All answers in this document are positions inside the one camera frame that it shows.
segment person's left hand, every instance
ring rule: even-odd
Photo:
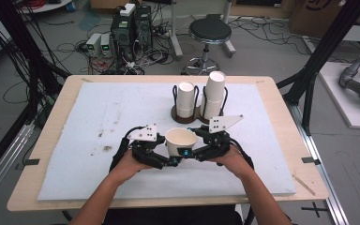
[[[115,177],[115,179],[119,182],[119,185],[122,185],[137,172],[151,168],[151,166],[147,166],[137,161],[132,156],[131,150],[128,149],[118,164],[112,169],[112,171],[110,171],[109,176]]]

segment black stool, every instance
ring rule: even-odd
[[[202,57],[192,58],[183,68],[182,74],[201,75],[219,70],[218,63],[209,59],[210,44],[222,44],[230,39],[231,28],[225,22],[216,19],[200,19],[191,23],[188,29],[189,35],[202,43],[205,43]]]

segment white board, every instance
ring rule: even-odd
[[[338,85],[341,72],[349,65],[326,63],[320,76],[347,125],[350,128],[360,128],[360,97],[354,91]],[[353,79],[360,82],[360,68]]]
[[[196,84],[202,90],[203,84]],[[86,82],[52,153],[38,199],[88,199],[108,174],[112,157],[131,128],[156,123],[161,135],[170,128],[198,128],[200,121],[181,125],[172,120],[174,85]],[[226,86],[229,97],[224,113],[245,116],[227,131],[252,157],[271,193],[294,194],[295,185],[256,85]],[[164,144],[156,152],[168,156]],[[176,168],[139,172],[117,190],[114,198],[228,195],[245,195],[238,178],[216,163],[188,159]]]

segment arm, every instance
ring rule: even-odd
[[[223,164],[241,180],[259,224],[291,224],[260,177],[234,146],[231,145],[226,155],[212,161]]]
[[[101,225],[118,187],[138,171],[148,168],[151,167],[136,161],[131,155],[131,150],[127,150],[115,168],[104,178],[83,205],[80,213],[69,224]]]

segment power strip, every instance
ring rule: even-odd
[[[125,10],[121,10],[120,12],[119,12],[119,14],[121,15],[121,16],[130,16],[130,14],[134,11],[134,8],[136,8],[136,5],[134,5],[134,4],[131,4],[131,3],[127,3],[126,5],[125,5]]]

